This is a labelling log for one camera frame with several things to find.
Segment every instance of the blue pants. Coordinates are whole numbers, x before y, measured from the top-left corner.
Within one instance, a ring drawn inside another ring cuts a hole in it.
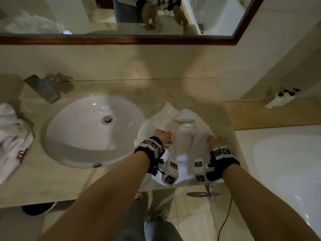
[[[136,6],[114,1],[114,11],[117,23],[143,23],[142,15]],[[157,4],[150,6],[151,11],[156,16],[158,12]]]
[[[168,221],[147,220],[148,201],[134,201],[127,214],[126,226],[115,241],[183,241],[173,224]]]

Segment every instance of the brown frame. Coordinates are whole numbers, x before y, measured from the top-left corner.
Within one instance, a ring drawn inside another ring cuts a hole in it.
[[[0,45],[227,45],[241,39],[263,0],[252,0],[233,36],[155,36],[155,35],[12,35],[0,36]]]

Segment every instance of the white oval sink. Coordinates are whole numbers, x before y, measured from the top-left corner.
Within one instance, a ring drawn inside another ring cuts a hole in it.
[[[113,164],[134,149],[145,118],[118,96],[90,96],[62,109],[49,123],[43,145],[57,162],[81,168]]]

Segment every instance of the hand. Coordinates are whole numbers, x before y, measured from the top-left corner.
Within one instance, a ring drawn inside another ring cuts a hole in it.
[[[187,27],[188,27],[188,20],[185,16],[185,14],[183,13],[183,11],[181,10],[180,6],[178,5],[174,5],[173,7],[173,13],[176,19],[176,22],[181,25],[183,23],[184,26],[184,31],[186,31]]]
[[[207,138],[207,145],[208,145],[208,151],[211,152],[213,149],[219,147],[219,146],[229,146],[230,142],[228,138],[224,137],[217,137],[215,138],[213,135],[210,135]]]
[[[152,13],[151,9],[150,9],[150,6],[148,3],[146,3],[143,7],[142,7],[142,19],[145,23],[145,26],[147,29],[149,30],[154,30],[156,28],[155,26],[155,16],[154,14]]]
[[[165,132],[163,130],[156,129],[153,136],[156,136],[161,140],[164,149],[167,149],[169,145],[173,143],[171,141],[172,133],[170,131]]]

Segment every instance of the white towel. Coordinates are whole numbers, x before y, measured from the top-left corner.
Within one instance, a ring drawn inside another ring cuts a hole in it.
[[[210,154],[207,149],[207,137],[213,135],[210,127],[194,112],[188,109],[182,111],[176,110],[169,102],[166,103],[163,110],[147,119],[139,129],[135,148],[153,135],[155,129],[172,132],[173,144],[165,151],[163,159],[174,159],[178,163],[179,178],[174,185],[184,181],[194,179],[194,161],[201,158],[207,164],[210,161]],[[142,186],[148,184],[150,178],[158,183],[162,182],[162,174],[156,176],[147,174]]]
[[[0,184],[21,163],[33,139],[30,126],[17,118],[12,106],[0,104]]]

